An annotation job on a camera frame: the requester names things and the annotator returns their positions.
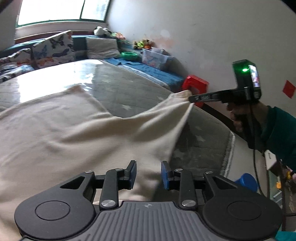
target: windowsill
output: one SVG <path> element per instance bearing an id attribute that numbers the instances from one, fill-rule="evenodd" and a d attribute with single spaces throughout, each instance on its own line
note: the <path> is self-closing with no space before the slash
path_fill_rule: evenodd
<path id="1" fill-rule="evenodd" d="M 36 23 L 22 26 L 15 29 L 15 39 L 24 38 L 31 35 L 44 34 L 48 32 L 58 32 L 66 30 L 93 31 L 97 26 L 107 27 L 107 23 L 88 21 L 57 21 Z"/>

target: green bowl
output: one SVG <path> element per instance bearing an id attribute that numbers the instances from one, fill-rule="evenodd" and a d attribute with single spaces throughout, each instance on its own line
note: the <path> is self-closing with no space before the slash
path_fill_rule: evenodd
<path id="1" fill-rule="evenodd" d="M 121 57 L 127 61 L 133 61 L 138 58 L 138 54 L 132 52 L 122 52 Z"/>

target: metal pivot screw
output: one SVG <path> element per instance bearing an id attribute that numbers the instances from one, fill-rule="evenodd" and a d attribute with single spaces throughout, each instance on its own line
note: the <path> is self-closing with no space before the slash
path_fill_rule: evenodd
<path id="1" fill-rule="evenodd" d="M 196 202 L 193 200 L 184 200 L 181 204 L 184 207 L 193 207 L 196 205 Z"/>
<path id="2" fill-rule="evenodd" d="M 113 200 L 107 199 L 107 200 L 102 201 L 101 204 L 103 207 L 113 207 L 116 204 L 116 202 Z"/>

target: white pillow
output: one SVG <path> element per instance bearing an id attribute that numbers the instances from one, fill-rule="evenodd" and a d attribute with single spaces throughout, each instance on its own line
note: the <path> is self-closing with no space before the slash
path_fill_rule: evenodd
<path id="1" fill-rule="evenodd" d="M 116 39 L 86 38 L 87 57 L 90 59 L 104 59 L 119 57 Z"/>

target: gray mattress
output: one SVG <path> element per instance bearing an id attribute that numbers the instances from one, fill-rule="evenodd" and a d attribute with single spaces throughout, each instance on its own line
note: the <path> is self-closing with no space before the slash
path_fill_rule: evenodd
<path id="1" fill-rule="evenodd" d="M 36 70 L 0 84 L 0 111 L 77 83 L 113 115 L 123 118 L 154 107 L 171 93 L 128 70 L 99 60 L 82 60 Z M 170 165 L 189 169 L 194 175 L 211 170 L 227 176 L 234 138 L 223 123 L 194 107 Z"/>

